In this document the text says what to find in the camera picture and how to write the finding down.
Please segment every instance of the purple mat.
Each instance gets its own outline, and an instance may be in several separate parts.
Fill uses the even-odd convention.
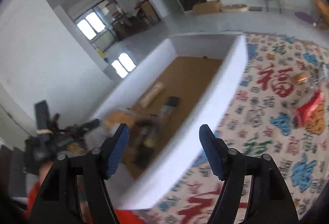
[[[313,24],[315,22],[315,20],[313,19],[312,16],[310,16],[309,14],[304,13],[304,12],[295,12],[295,16],[298,19],[305,21],[307,23],[310,23],[310,24]]]

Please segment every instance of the metal screw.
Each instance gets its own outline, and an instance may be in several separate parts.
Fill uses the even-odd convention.
[[[60,160],[60,161],[62,161],[62,160],[65,159],[65,157],[66,157],[66,154],[65,153],[61,153],[60,155],[57,156],[57,159]]]
[[[93,148],[92,149],[92,154],[99,154],[101,152],[100,148]]]
[[[269,160],[272,159],[272,158],[271,158],[271,155],[269,155],[269,154],[267,154],[267,153],[264,153],[264,154],[263,154],[263,158],[264,158],[265,160],[267,160],[267,161],[269,161]]]
[[[237,150],[234,149],[234,148],[230,148],[230,149],[228,149],[228,153],[231,154],[231,155],[236,155],[237,154]]]

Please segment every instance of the cluttered table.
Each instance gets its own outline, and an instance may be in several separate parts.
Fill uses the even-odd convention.
[[[329,51],[288,37],[246,37],[249,63],[215,135],[244,155],[269,153],[286,181],[300,218],[328,180],[329,84],[318,80],[318,69],[321,63],[329,63]],[[292,80],[300,73],[310,79],[303,84]],[[319,93],[323,99],[315,97]],[[305,117],[305,110],[294,109],[312,98],[318,104],[310,117]],[[250,181],[246,176],[235,223],[243,221]],[[221,188],[222,182],[201,153],[171,191],[143,216],[155,223],[206,223]]]

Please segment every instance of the wooden chair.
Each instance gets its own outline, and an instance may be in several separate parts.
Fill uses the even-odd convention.
[[[322,2],[322,0],[314,0],[315,5],[321,13],[319,19],[313,23],[314,26],[320,28],[328,28],[329,27],[329,6]]]

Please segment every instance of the red snack bag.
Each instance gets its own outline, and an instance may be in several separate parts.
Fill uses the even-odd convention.
[[[310,119],[312,113],[323,101],[323,92],[319,88],[318,90],[314,91],[313,96],[307,103],[295,109],[298,126],[305,126],[305,122]]]

